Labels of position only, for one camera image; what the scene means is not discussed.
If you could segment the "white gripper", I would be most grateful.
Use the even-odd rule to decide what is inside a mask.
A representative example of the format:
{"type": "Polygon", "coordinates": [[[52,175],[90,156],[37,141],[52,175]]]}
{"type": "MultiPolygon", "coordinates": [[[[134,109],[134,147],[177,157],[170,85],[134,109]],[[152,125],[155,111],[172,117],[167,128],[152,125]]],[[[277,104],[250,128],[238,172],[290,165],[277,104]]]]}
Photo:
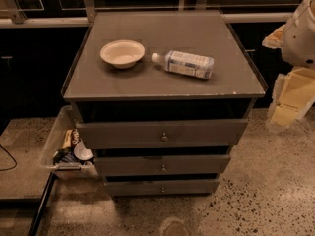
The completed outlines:
{"type": "MultiPolygon", "coordinates": [[[[284,26],[266,36],[262,45],[271,49],[283,47],[284,26]]],[[[279,74],[267,114],[269,129],[288,129],[300,121],[315,103],[315,70],[294,67],[287,75],[279,74]]]]}

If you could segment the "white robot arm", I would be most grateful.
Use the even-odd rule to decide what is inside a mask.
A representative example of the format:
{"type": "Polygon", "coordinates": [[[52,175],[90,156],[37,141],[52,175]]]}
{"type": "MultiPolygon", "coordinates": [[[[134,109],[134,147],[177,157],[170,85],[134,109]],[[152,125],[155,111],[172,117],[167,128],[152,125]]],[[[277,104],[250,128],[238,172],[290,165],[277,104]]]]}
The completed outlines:
{"type": "Polygon", "coordinates": [[[287,75],[278,75],[268,111],[267,127],[280,132],[300,121],[315,102],[315,0],[303,0],[262,45],[279,49],[293,66],[287,75]]]}

